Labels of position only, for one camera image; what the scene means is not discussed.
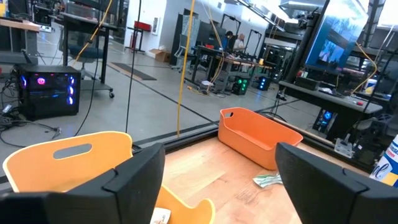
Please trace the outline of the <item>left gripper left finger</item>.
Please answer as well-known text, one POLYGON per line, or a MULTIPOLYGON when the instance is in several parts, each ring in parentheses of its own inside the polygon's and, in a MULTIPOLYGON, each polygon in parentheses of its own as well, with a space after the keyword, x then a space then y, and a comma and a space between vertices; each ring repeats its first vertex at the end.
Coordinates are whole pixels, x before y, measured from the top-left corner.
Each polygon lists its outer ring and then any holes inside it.
POLYGON ((164 164, 164 145, 156 143, 68 192, 51 193, 49 223, 149 223, 164 164))

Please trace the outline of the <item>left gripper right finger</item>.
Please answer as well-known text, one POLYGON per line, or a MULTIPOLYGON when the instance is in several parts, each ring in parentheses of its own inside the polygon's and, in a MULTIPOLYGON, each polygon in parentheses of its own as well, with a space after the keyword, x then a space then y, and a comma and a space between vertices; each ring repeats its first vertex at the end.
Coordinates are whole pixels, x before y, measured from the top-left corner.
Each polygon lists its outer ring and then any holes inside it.
POLYGON ((397 224, 397 189, 284 142, 275 159, 302 223, 397 224))

